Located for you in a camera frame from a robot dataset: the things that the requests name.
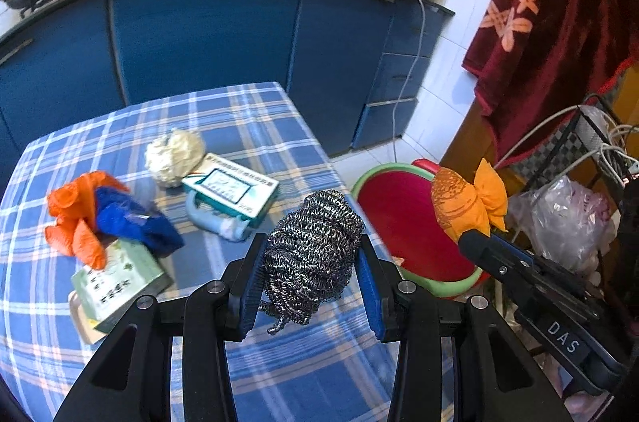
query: packaging box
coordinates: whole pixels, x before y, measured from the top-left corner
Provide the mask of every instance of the packaging box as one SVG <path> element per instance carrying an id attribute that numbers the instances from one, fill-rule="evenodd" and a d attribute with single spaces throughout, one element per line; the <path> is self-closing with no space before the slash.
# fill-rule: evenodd
<path id="1" fill-rule="evenodd" d="M 107 266 L 102 271 L 85 265 L 71 277 L 92 328 L 104 333 L 113 329 L 137 297 L 154 296 L 172 283 L 139 242 L 117 239 L 106 252 Z"/>
<path id="2" fill-rule="evenodd" d="M 194 190 L 201 201 L 219 212 L 248 220 L 258 227 L 277 195 L 279 183 L 230 160 L 207 153 L 182 179 L 185 191 Z"/>

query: cabinet door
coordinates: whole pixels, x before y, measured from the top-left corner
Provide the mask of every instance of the cabinet door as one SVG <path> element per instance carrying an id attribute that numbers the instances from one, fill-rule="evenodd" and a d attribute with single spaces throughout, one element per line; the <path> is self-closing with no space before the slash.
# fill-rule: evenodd
<path id="1" fill-rule="evenodd" d="M 393 138 L 393 109 L 395 101 L 366 105 L 362 113 L 362 121 L 357 128 L 353 148 L 361 148 L 390 141 Z M 410 121 L 417 99 L 402 99 L 397 102 L 395 111 L 395 136 L 398 137 L 406 129 Z"/>
<path id="2" fill-rule="evenodd" d="M 350 147 L 393 7 L 393 0 L 302 0 L 290 97 L 329 155 Z"/>
<path id="3" fill-rule="evenodd" d="M 424 80 L 430 59 L 427 57 L 418 58 L 414 56 L 404 56 L 402 54 L 384 54 L 379 61 L 377 76 L 373 83 L 373 90 L 368 97 L 369 103 L 380 101 L 391 101 L 399 99 L 404 82 L 408 77 L 411 66 L 415 63 L 410 79 L 401 94 L 402 99 L 411 98 L 417 95 L 419 86 Z"/>
<path id="4" fill-rule="evenodd" d="M 114 0 L 130 103 L 242 83 L 286 85 L 299 0 Z"/>
<path id="5" fill-rule="evenodd" d="M 428 3 L 424 3 L 426 23 L 422 37 L 420 56 L 430 56 L 442 31 L 444 12 Z M 419 32 L 422 29 L 422 9 L 417 0 L 397 0 L 395 16 L 386 40 L 384 52 L 415 56 L 419 45 Z"/>
<path id="6" fill-rule="evenodd" d="M 0 198 L 4 195 L 6 185 L 14 172 L 15 164 L 20 158 L 20 151 L 15 147 L 9 135 L 9 130 L 2 117 L 0 117 Z"/>
<path id="7" fill-rule="evenodd" d="M 106 0 L 78 0 L 0 49 L 0 109 L 18 149 L 124 106 L 108 30 Z"/>

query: clear plastic bag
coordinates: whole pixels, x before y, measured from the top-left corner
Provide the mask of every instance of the clear plastic bag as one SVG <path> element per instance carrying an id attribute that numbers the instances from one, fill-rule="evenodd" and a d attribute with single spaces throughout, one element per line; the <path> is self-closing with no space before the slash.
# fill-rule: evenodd
<path id="1" fill-rule="evenodd" d="M 604 195 L 564 176 L 539 190 L 510 197 L 506 218 L 526 233 L 536 254 L 588 275 L 593 263 L 596 266 L 610 207 Z"/>

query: orange bow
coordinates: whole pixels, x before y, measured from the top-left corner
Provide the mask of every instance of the orange bow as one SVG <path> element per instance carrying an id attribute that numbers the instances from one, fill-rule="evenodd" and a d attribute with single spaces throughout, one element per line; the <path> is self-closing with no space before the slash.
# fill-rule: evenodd
<path id="1" fill-rule="evenodd" d="M 506 187 L 485 159 L 479 163 L 474 185 L 455 171 L 442 167 L 433 178 L 431 200 L 437 222 L 454 242 L 471 229 L 489 237 L 490 224 L 506 230 Z"/>
<path id="2" fill-rule="evenodd" d="M 51 247 L 65 256 L 77 256 L 97 271 L 104 269 L 107 255 L 95 234 L 95 189 L 111 186 L 129 192 L 129 188 L 104 171 L 84 173 L 47 196 L 49 214 L 56 225 L 44 228 Z"/>

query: blue plaid tablecloth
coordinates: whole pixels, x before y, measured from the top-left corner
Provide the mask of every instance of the blue plaid tablecloth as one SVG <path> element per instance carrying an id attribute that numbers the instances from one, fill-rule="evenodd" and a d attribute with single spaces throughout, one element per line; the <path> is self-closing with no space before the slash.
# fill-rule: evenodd
<path id="1" fill-rule="evenodd" d="M 81 264 L 56 253 L 44 239 L 44 227 L 53 222 L 47 212 L 48 193 L 82 173 L 102 169 L 127 184 L 138 201 L 154 201 L 186 242 L 161 260 L 175 283 L 160 301 L 186 296 L 220 278 L 226 265 L 248 249 L 250 240 L 226 242 L 197 229 L 186 218 L 184 193 L 159 189 L 149 177 L 146 144 L 172 128 L 199 131 L 208 151 L 280 182 L 279 196 L 261 231 L 269 232 L 311 192 L 346 192 L 276 83 L 192 92 L 135 105 L 31 142 L 0 205 L 0 373 L 36 422 L 52 420 L 97 349 L 80 340 L 69 316 L 71 275 Z M 370 229 L 369 233 L 378 254 L 386 257 L 379 237 Z M 290 323 L 269 336 L 266 328 L 272 322 L 258 313 L 244 342 L 227 343 L 242 422 L 385 420 L 398 345 L 376 341 L 355 277 L 343 297 L 322 305 L 308 326 Z M 171 365 L 174 421 L 184 418 L 181 345 L 181 338 L 176 338 Z M 445 345 L 444 386 L 451 391 L 449 352 Z M 442 405 L 442 420 L 449 420 L 452 406 L 446 396 Z"/>

